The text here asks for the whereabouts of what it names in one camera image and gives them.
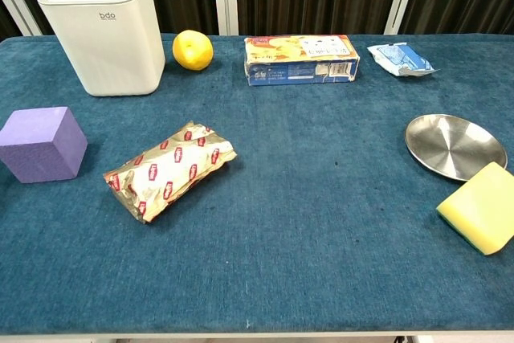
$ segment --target stainless steel dish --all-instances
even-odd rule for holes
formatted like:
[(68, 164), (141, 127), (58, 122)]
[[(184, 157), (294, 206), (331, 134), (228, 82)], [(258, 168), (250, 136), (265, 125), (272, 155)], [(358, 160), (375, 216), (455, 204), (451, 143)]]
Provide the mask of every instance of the stainless steel dish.
[(467, 181), (489, 162), (507, 166), (504, 147), (485, 129), (457, 116), (414, 118), (405, 131), (407, 148), (428, 169)]

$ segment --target purple block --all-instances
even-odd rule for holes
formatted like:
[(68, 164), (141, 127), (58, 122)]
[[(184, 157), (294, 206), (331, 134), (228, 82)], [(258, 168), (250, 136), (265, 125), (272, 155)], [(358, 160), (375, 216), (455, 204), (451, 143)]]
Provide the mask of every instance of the purple block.
[(0, 160), (25, 183), (77, 177), (87, 146), (69, 108), (16, 110), (0, 131)]

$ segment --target yellow sponge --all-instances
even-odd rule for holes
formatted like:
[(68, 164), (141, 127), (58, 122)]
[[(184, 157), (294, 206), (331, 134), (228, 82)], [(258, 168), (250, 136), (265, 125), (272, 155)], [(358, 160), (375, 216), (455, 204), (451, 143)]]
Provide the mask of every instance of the yellow sponge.
[(491, 162), (437, 210), (482, 253), (495, 253), (514, 235), (514, 177)]

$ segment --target lemon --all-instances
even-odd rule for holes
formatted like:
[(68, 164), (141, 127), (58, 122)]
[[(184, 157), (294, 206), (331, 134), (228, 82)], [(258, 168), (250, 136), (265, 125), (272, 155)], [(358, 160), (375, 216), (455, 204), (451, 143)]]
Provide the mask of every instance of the lemon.
[(214, 48), (206, 35), (198, 31), (185, 30), (173, 40), (173, 56), (177, 62), (189, 69), (200, 71), (209, 66)]

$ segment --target cracker box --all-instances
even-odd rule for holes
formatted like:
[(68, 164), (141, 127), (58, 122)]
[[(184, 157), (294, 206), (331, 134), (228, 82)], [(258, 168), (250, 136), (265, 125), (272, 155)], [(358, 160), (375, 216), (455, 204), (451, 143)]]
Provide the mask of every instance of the cracker box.
[(258, 36), (244, 42), (250, 85), (355, 80), (360, 58), (346, 35)]

